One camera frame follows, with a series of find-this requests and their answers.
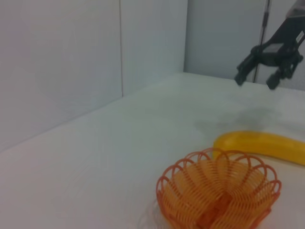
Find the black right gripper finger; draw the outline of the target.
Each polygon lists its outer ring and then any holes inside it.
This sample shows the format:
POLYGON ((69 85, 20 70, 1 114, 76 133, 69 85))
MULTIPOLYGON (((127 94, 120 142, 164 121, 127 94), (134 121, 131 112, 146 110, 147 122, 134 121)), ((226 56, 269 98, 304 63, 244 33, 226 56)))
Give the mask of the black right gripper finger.
POLYGON ((234 80, 238 86, 242 86, 248 74, 258 65, 259 61, 255 54, 249 54, 238 66, 238 73, 234 80))
POLYGON ((270 90, 275 90, 284 79, 291 79, 298 64, 289 64, 286 67, 279 67, 266 81, 270 90))

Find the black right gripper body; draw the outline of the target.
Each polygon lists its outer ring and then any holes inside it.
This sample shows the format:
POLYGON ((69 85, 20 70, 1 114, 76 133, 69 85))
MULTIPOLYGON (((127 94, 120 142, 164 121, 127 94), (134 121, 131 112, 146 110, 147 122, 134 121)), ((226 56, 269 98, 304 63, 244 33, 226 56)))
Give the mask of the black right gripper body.
POLYGON ((305 18, 285 19, 274 35, 265 43, 251 49, 258 63, 269 67, 287 65, 296 68, 303 60, 298 49, 305 39, 305 18))

